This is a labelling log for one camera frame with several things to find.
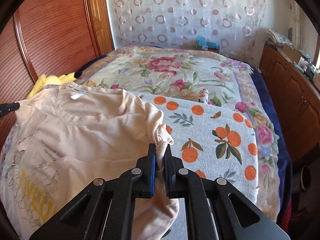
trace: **white wall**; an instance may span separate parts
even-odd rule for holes
[[[307,52],[313,60],[316,52],[318,33],[304,12],[301,14],[301,34],[301,49]]]
[[[260,23],[258,33],[256,34],[256,42],[253,54],[254,59],[249,63],[257,66],[260,62],[264,43],[268,39],[266,28],[273,29],[287,36],[290,19],[290,0],[266,0],[265,15]]]

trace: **shirt tag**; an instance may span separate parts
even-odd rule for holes
[[[79,94],[75,94],[75,95],[71,96],[71,98],[73,100],[76,100],[76,99],[78,99],[79,97],[82,97],[82,96],[84,96],[84,94],[79,93]]]

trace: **red fabric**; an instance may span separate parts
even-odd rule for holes
[[[288,232],[288,225],[289,225],[290,217],[291,217],[291,198],[289,200],[289,205],[284,213],[284,216],[283,216],[283,218],[281,220],[281,224],[280,224],[280,227],[286,233]]]

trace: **beige t-shirt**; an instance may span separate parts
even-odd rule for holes
[[[70,83],[21,101],[16,116],[20,130],[0,184],[12,178],[10,193],[1,198],[15,198],[9,211],[20,213],[23,239],[95,178],[115,179],[134,168],[149,143],[157,145],[160,171],[155,197],[136,201],[132,239],[160,239],[169,229],[179,205],[165,196],[161,159],[173,140],[162,111],[125,90]]]

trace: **black ear tip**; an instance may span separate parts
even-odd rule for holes
[[[82,75],[82,71],[76,71],[74,77],[79,78]]]

